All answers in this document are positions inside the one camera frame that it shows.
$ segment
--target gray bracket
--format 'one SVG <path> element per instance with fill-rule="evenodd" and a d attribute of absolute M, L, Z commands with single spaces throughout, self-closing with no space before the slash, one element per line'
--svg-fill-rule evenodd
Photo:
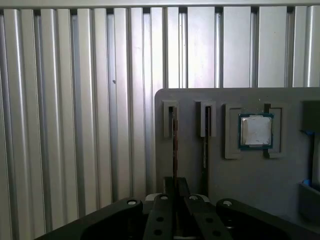
<path fill-rule="evenodd" d="M 210 107 L 210 137 L 217 135 L 217 108 L 215 101 L 198 101 L 200 111 L 199 135 L 201 138 L 206 136 L 206 107 Z"/>
<path fill-rule="evenodd" d="M 165 139 L 172 137 L 172 108 L 177 108 L 177 119 L 179 127 L 179 104 L 177 101 L 163 101 L 163 136 Z"/>
<path fill-rule="evenodd" d="M 241 151 L 238 148 L 238 119 L 237 118 L 234 119 L 234 117 L 231 116 L 234 110 L 237 111 L 236 115 L 241 113 L 241 109 L 242 109 L 242 106 L 240 104 L 225 105 L 224 157 L 226 159 L 241 158 Z"/>
<path fill-rule="evenodd" d="M 280 142 L 273 142 L 272 149 L 266 149 L 264 151 L 267 158 L 276 159 L 283 158 L 287 153 L 287 120 L 288 120 L 288 105 L 285 103 L 265 103 L 264 111 L 269 114 L 274 114 L 273 122 L 272 122 L 272 132 L 273 139 L 280 139 Z"/>

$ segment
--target black mechanical part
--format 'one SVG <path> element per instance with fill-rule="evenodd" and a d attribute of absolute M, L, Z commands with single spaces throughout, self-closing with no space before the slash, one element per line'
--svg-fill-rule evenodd
<path fill-rule="evenodd" d="M 234 199 L 216 203 L 216 212 L 234 240 L 319 240 L 320 235 Z"/>
<path fill-rule="evenodd" d="M 194 217 L 199 233 L 204 240 L 232 240 L 223 222 L 205 201 L 197 196 L 184 197 L 190 215 Z"/>
<path fill-rule="evenodd" d="M 143 204 L 125 198 L 51 231 L 37 240 L 141 239 Z"/>
<path fill-rule="evenodd" d="M 216 207 L 190 194 L 187 181 L 163 179 L 163 193 L 144 204 L 126 198 L 43 235 L 38 240 L 319 240 L 320 234 L 238 202 Z"/>

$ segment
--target bolt head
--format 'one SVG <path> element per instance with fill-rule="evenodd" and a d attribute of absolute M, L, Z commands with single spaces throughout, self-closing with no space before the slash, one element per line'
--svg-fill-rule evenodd
<path fill-rule="evenodd" d="M 191 196 L 189 197 L 189 199 L 191 199 L 191 200 L 198 200 L 198 197 L 197 197 L 196 195 L 191 195 Z"/>
<path fill-rule="evenodd" d="M 128 205 L 135 205 L 137 202 L 136 201 L 133 201 L 133 200 L 131 200 L 131 201 L 128 201 Z"/>
<path fill-rule="evenodd" d="M 230 207 L 232 205 L 232 202 L 230 201 L 224 201 L 223 205 L 227 205 L 228 207 Z"/>

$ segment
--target hole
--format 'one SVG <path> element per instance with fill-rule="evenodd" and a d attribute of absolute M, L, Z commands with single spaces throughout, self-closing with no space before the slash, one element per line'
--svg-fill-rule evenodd
<path fill-rule="evenodd" d="M 216 237 L 220 237 L 221 236 L 221 232 L 220 231 L 217 231 L 217 230 L 214 230 L 212 232 L 213 236 L 216 236 Z"/>
<path fill-rule="evenodd" d="M 212 224 L 214 222 L 214 220 L 211 217 L 207 217 L 205 220 L 209 224 Z"/>
<path fill-rule="evenodd" d="M 162 231 L 160 229 L 156 229 L 153 231 L 154 235 L 160 236 L 162 234 Z"/>

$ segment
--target vertical ridge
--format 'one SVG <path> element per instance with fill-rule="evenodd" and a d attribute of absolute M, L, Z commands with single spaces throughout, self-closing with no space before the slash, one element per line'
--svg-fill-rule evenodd
<path fill-rule="evenodd" d="M 44 109 L 49 167 L 52 229 L 66 224 L 61 86 L 58 65 L 57 16 L 54 9 L 41 10 Z"/>
<path fill-rule="evenodd" d="M 224 9 L 215 8 L 215 65 L 214 65 L 214 87 L 223 88 L 223 56 L 224 56 Z"/>
<path fill-rule="evenodd" d="M 257 7 L 251 7 L 249 69 L 250 87 L 257 88 L 259 75 L 259 9 Z"/>
<path fill-rule="evenodd" d="M 23 69 L 23 46 L 20 11 L 4 10 L 8 88 L 12 131 L 13 166 L 16 186 L 18 234 L 34 238 L 30 159 Z"/>
<path fill-rule="evenodd" d="M 97 161 L 99 204 L 103 208 L 112 203 L 109 71 L 107 43 L 107 13 L 105 8 L 94 9 L 94 58 L 97 107 Z"/>
<path fill-rule="evenodd" d="M 34 238 L 45 234 L 45 205 L 42 173 L 38 79 L 36 66 L 35 26 L 32 10 L 21 10 L 23 67 L 26 97 L 28 157 Z"/>
<path fill-rule="evenodd" d="M 64 196 L 66 222 L 78 219 L 76 168 L 72 18 L 69 9 L 57 10 L 59 70 L 61 87 L 61 127 L 63 141 Z"/>
<path fill-rule="evenodd" d="M 132 91 L 132 186 L 133 196 L 146 196 L 145 88 L 143 9 L 130 9 Z"/>
<path fill-rule="evenodd" d="M 126 8 L 114 9 L 115 84 L 117 109 L 117 185 L 118 198 L 132 195 L 131 113 L 129 93 L 128 13 Z"/>
<path fill-rule="evenodd" d="M 155 138 L 155 95 L 158 90 L 165 87 L 164 82 L 164 36 L 163 36 L 163 9 L 152 7 L 150 10 L 151 22 L 151 79 L 152 79 L 152 159 L 150 161 L 151 192 L 157 190 L 156 184 L 156 138 Z"/>
<path fill-rule="evenodd" d="M 13 142 L 11 131 L 11 115 L 10 115 L 10 98 L 9 98 L 9 82 L 8 82 L 8 65 L 7 65 L 7 50 L 5 38 L 5 22 L 3 13 L 0 14 L 0 81 L 1 81 L 1 94 L 2 94 L 2 110 L 3 110 L 3 124 L 4 124 L 4 142 L 6 151 L 6 167 L 7 167 L 7 180 L 8 180 L 8 194 L 9 194 L 9 211 L 11 229 L 2 231 L 1 233 L 7 235 L 7 231 L 11 231 L 10 238 L 19 238 L 18 226 L 18 209 L 17 209 L 17 188 L 14 169 L 13 157 Z"/>
<path fill-rule="evenodd" d="M 92 10 L 77 10 L 79 31 L 81 132 L 85 214 L 99 209 L 97 165 L 96 85 L 93 55 Z"/>

